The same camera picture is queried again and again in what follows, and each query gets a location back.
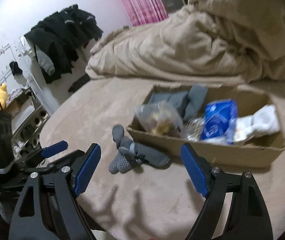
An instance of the gray cloth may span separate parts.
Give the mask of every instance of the gray cloth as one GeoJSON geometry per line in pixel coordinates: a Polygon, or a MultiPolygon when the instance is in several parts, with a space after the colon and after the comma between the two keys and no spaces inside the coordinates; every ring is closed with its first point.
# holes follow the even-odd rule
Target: gray cloth
{"type": "Polygon", "coordinates": [[[208,88],[193,85],[188,93],[188,105],[185,109],[184,122],[188,122],[201,108],[207,95],[208,88]]]}
{"type": "Polygon", "coordinates": [[[55,66],[53,65],[50,57],[47,56],[37,45],[36,54],[38,59],[38,64],[41,66],[49,76],[52,76],[55,72],[55,66]]]}
{"type": "Polygon", "coordinates": [[[188,104],[188,91],[178,93],[153,93],[147,104],[155,104],[162,101],[171,103],[180,116],[183,117],[188,104]]]}

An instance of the gray grip sock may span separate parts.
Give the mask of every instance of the gray grip sock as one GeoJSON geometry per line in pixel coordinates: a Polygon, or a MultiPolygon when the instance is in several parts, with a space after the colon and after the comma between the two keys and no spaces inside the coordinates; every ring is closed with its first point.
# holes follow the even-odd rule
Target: gray grip sock
{"type": "Polygon", "coordinates": [[[118,152],[114,160],[110,163],[108,170],[111,174],[116,174],[118,171],[124,174],[141,164],[142,162],[137,162],[135,158],[134,160],[128,160],[124,155],[118,152]]]}
{"type": "Polygon", "coordinates": [[[124,155],[124,157],[127,159],[127,160],[135,160],[135,157],[136,157],[136,154],[134,152],[131,152],[129,151],[127,148],[125,147],[119,147],[118,151],[124,155]]]}
{"type": "Polygon", "coordinates": [[[127,136],[124,136],[120,141],[120,147],[130,149],[130,145],[133,143],[133,140],[129,139],[127,136]]]}
{"type": "Polygon", "coordinates": [[[164,153],[141,143],[135,143],[135,153],[138,158],[143,158],[155,167],[163,167],[170,161],[164,153]]]}
{"type": "Polygon", "coordinates": [[[120,146],[121,139],[124,137],[124,127],[121,124],[114,125],[112,128],[112,139],[116,143],[117,149],[120,146]]]}

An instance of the bed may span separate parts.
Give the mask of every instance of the bed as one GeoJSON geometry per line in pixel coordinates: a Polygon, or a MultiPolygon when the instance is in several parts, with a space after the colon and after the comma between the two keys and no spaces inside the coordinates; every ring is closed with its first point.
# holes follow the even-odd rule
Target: bed
{"type": "MultiPolygon", "coordinates": [[[[76,149],[87,150],[94,142],[101,146],[101,161],[78,202],[116,239],[144,240],[152,236],[166,240],[184,239],[204,203],[179,159],[173,160],[166,170],[144,165],[142,170],[126,174],[108,172],[108,165],[116,155],[111,136],[113,125],[128,125],[133,107],[142,103],[156,83],[166,82],[117,77],[92,80],[54,113],[40,135],[42,147],[61,140],[68,142],[68,150],[54,159],[76,149]]],[[[271,93],[285,134],[285,81],[258,81],[243,86],[271,93]]],[[[237,167],[222,168],[226,172],[243,172],[237,167]]],[[[285,151],[269,169],[251,171],[266,202],[274,239],[278,239],[285,231],[285,151]]],[[[230,201],[231,196],[227,194],[215,236],[222,233],[230,201]]]]}
{"type": "Polygon", "coordinates": [[[285,0],[188,0],[164,21],[109,33],[91,53],[88,74],[228,84],[285,80],[285,0]]]}

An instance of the crumpled blanket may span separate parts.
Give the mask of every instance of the crumpled blanket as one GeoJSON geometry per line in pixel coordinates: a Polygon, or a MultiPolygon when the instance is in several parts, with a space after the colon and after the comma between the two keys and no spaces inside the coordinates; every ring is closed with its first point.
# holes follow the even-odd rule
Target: crumpled blanket
{"type": "Polygon", "coordinates": [[[189,0],[92,48],[87,73],[192,82],[285,80],[285,0],[189,0]]]}

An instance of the shoe rack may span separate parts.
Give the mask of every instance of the shoe rack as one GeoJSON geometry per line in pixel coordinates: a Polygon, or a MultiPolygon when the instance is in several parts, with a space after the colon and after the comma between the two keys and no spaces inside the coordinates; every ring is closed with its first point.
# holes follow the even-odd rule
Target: shoe rack
{"type": "Polygon", "coordinates": [[[50,115],[30,90],[26,102],[31,101],[34,110],[13,131],[12,149],[16,159],[41,147],[39,135],[50,115]]]}

